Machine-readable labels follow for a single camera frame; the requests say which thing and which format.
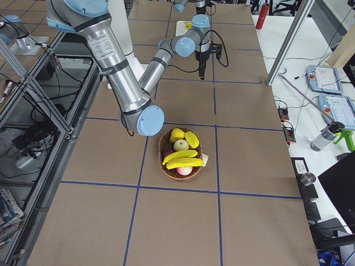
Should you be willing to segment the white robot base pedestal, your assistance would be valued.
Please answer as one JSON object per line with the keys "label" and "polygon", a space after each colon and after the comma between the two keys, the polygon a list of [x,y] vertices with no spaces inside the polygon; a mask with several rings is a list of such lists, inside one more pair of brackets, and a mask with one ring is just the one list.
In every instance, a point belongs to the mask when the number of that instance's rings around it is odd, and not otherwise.
{"label": "white robot base pedestal", "polygon": [[135,57],[124,1],[109,1],[108,11],[112,17],[111,28],[113,33],[118,40],[118,43],[135,75],[136,80],[139,80],[148,65],[142,65]]}

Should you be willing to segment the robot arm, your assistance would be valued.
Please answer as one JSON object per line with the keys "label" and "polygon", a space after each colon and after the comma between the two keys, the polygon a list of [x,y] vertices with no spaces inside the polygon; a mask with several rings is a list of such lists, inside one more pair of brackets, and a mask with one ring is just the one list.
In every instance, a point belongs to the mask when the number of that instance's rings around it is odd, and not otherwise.
{"label": "robot arm", "polygon": [[187,6],[194,6],[196,14],[207,14],[207,8],[213,7],[214,3],[208,0],[172,0],[170,3],[178,13],[182,13]]}
{"label": "robot arm", "polygon": [[222,46],[211,44],[207,1],[196,1],[192,27],[183,35],[165,38],[143,68],[134,56],[127,13],[123,1],[47,1],[47,23],[56,30],[76,33],[88,44],[99,70],[113,90],[120,108],[120,121],[128,132],[142,136],[157,134],[164,123],[164,112],[151,103],[156,87],[175,55],[194,54],[199,62],[200,79],[205,78],[210,54]]}

